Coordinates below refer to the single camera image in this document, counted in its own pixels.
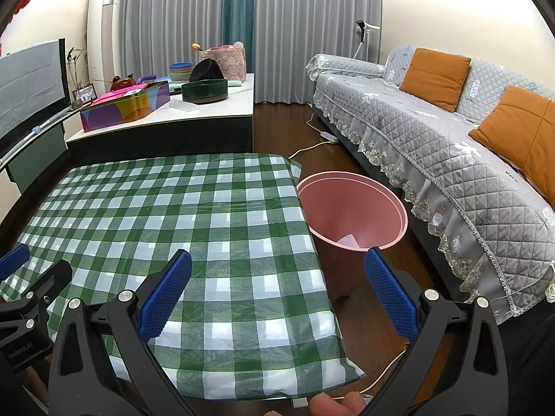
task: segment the purple handle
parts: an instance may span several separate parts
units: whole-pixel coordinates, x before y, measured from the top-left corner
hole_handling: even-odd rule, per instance
[[[156,75],[145,75],[137,80],[137,84],[142,84],[145,81],[151,81],[155,79],[156,79]]]

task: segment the white tabletop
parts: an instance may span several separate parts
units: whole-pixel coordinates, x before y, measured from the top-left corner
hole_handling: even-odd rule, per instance
[[[86,137],[109,133],[112,131],[129,130],[139,126],[151,125],[155,123],[176,122],[191,119],[209,119],[218,117],[240,117],[251,116],[254,112],[254,73],[247,75],[247,80],[241,87],[230,87],[229,97],[223,101],[200,105],[199,109],[191,112],[181,111],[169,107],[169,103],[161,106],[153,113],[143,119],[134,122],[120,123],[118,125],[84,132],[80,130],[67,142],[77,141]],[[181,99],[181,95],[172,95],[171,99]]]

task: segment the silver screw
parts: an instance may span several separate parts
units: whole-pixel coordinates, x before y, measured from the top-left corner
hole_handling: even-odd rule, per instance
[[[118,295],[118,299],[120,302],[128,302],[133,298],[133,291],[128,289],[121,291]]]
[[[435,289],[427,289],[424,291],[424,296],[432,301],[439,299],[439,293]]]
[[[489,302],[487,299],[484,299],[484,297],[478,297],[478,299],[476,299],[476,303],[482,308],[487,308],[489,306]]]
[[[68,307],[71,308],[72,310],[75,310],[79,305],[81,305],[81,301],[75,298],[69,301]]]

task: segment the sofa armrest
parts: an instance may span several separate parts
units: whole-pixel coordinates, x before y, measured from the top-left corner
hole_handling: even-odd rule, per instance
[[[316,81],[322,73],[381,78],[384,76],[385,67],[373,62],[359,61],[358,59],[316,55],[310,60],[305,70],[309,78]]]

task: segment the gray curtain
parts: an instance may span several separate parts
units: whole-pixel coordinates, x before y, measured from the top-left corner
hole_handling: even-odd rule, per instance
[[[309,102],[314,88],[304,66],[318,53],[352,57],[359,19],[381,26],[381,0],[256,0],[256,102]],[[379,36],[358,59],[378,60]]]
[[[192,43],[221,45],[220,14],[221,0],[122,0],[124,73],[166,76],[173,62],[197,62]]]

